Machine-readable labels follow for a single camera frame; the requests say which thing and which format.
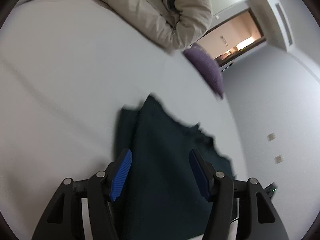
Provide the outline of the dark green sweater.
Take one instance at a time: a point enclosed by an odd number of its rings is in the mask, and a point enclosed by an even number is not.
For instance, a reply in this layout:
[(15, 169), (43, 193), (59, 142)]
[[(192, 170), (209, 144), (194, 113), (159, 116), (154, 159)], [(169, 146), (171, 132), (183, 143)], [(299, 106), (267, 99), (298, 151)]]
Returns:
[(199, 126), (184, 126), (148, 96), (138, 109), (120, 112), (116, 152), (132, 152), (120, 196), (112, 205), (119, 239), (190, 239), (204, 233), (212, 204), (200, 194), (189, 164), (199, 150), (205, 161), (232, 177), (229, 158)]

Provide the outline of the white bed sheet mattress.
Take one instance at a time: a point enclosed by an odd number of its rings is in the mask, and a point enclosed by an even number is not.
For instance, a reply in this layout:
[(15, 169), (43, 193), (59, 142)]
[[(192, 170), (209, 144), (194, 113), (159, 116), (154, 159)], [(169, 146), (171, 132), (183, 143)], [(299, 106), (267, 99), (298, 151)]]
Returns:
[(31, 239), (65, 178), (107, 167), (120, 109), (149, 94), (214, 136), (247, 179), (228, 100), (181, 52), (165, 52), (98, 0), (32, 0), (12, 10), (1, 28), (1, 212), (19, 239)]

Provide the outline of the purple cushion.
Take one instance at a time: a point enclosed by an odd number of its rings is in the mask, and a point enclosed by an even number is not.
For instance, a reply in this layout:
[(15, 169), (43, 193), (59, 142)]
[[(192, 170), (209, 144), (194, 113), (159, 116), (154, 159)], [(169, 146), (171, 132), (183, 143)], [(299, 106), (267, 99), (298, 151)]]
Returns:
[(185, 49), (183, 55), (196, 68), (212, 91), (223, 99), (223, 78), (218, 62), (197, 43)]

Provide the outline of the dark brown door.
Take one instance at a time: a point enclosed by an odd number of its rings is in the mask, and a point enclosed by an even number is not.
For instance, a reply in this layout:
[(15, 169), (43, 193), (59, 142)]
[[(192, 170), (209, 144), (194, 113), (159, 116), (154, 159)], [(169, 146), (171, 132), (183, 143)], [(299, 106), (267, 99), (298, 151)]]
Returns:
[(215, 60), (217, 61), (219, 66), (222, 67), (225, 64), (228, 64), (228, 63), (234, 61), (238, 57), (244, 55), (246, 52), (252, 50), (253, 48), (257, 47), (258, 45), (260, 45), (264, 42), (266, 42), (266, 38), (265, 37), (260, 38), (256, 41), (254, 41), (252, 44), (249, 44), (240, 50), (238, 48), (236, 48), (236, 50), (234, 52), (226, 52), (224, 54), (221, 54), (220, 56), (215, 58)]

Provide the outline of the ceiling air vent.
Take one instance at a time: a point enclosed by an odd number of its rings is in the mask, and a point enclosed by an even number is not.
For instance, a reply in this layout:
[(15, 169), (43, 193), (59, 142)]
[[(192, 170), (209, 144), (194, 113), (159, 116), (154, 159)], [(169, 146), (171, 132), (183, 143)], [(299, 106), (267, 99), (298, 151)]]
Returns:
[(281, 8), (279, 3), (276, 3), (276, 9), (277, 9), (277, 11), (278, 11), (278, 13), (280, 15), (280, 18), (282, 20), (282, 23), (284, 25), (284, 28), (285, 28), (285, 31), (286, 31), (286, 34), (287, 34), (288, 43), (291, 46), (291, 45), (293, 45), (293, 38), (292, 38), (292, 35), (291, 35), (290, 26), (288, 25), (288, 22), (286, 20), (285, 14), (283, 13), (282, 8)]

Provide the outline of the rolled beige duvet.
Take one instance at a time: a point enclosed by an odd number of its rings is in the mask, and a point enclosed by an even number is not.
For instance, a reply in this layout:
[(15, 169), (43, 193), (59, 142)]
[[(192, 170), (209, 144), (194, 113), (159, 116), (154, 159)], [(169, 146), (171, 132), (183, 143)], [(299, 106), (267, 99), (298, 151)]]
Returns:
[(210, 0), (100, 0), (167, 50), (184, 50), (208, 30)]

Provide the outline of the wall socket plate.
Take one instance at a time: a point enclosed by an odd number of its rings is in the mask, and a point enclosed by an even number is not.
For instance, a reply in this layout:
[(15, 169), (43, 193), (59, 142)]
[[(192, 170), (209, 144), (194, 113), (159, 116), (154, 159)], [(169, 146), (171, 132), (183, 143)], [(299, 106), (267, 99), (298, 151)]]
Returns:
[(276, 164), (279, 164), (281, 163), (282, 161), (284, 160), (283, 156), (282, 155), (278, 155), (274, 158), (274, 161)]
[(276, 138), (276, 136), (275, 136), (274, 133), (271, 133), (271, 134), (269, 134), (269, 135), (267, 136), (268, 141), (272, 141), (272, 140), (274, 140), (275, 138)]

